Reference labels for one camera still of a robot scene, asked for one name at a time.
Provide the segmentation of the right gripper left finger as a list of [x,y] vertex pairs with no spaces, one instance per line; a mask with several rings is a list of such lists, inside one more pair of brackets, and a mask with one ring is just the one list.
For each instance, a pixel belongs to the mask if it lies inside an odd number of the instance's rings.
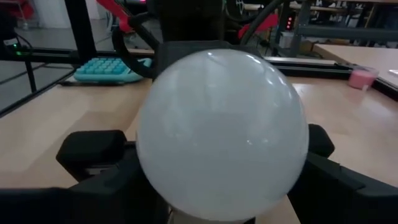
[[0,189],[0,224],[168,224],[169,206],[121,130],[71,133],[56,160],[77,183]]

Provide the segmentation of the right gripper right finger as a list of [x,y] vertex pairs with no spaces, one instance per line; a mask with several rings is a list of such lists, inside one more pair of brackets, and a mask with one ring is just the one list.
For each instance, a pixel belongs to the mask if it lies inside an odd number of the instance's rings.
[[331,161],[327,132],[308,127],[307,160],[288,193],[301,224],[398,224],[398,187]]

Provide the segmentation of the white lightbulb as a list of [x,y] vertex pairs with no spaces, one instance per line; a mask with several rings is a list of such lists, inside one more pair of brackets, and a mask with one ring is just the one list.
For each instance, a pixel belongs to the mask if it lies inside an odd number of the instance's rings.
[[295,88],[269,62],[230,49],[188,55],[155,79],[137,154],[172,224],[242,224],[296,183],[309,130]]

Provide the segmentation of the teal calculator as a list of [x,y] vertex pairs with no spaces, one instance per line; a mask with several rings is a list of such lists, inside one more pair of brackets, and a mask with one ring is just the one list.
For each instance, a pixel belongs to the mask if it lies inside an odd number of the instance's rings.
[[120,58],[93,58],[75,70],[73,77],[83,83],[125,84],[141,81]]

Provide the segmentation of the red chair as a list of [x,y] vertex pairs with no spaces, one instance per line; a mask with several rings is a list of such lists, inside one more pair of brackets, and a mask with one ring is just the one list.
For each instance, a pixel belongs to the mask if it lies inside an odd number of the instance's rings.
[[[270,28],[275,28],[278,25],[278,15],[271,14],[267,16],[264,21],[260,24],[260,26],[256,29],[256,32],[265,31]],[[249,24],[245,24],[238,32],[238,38],[241,39],[245,32],[249,29]]]

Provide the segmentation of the pink round ball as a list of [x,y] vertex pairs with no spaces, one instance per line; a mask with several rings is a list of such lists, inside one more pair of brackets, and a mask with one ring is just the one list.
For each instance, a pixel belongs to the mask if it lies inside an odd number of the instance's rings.
[[379,71],[375,68],[356,65],[352,69],[348,85],[355,89],[367,91],[378,76]]

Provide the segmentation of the light wooden desk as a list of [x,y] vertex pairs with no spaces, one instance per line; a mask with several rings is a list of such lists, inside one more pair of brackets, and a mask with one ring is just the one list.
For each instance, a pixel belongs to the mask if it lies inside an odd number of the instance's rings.
[[398,87],[398,49],[315,44],[313,51],[327,60],[375,68],[381,80]]

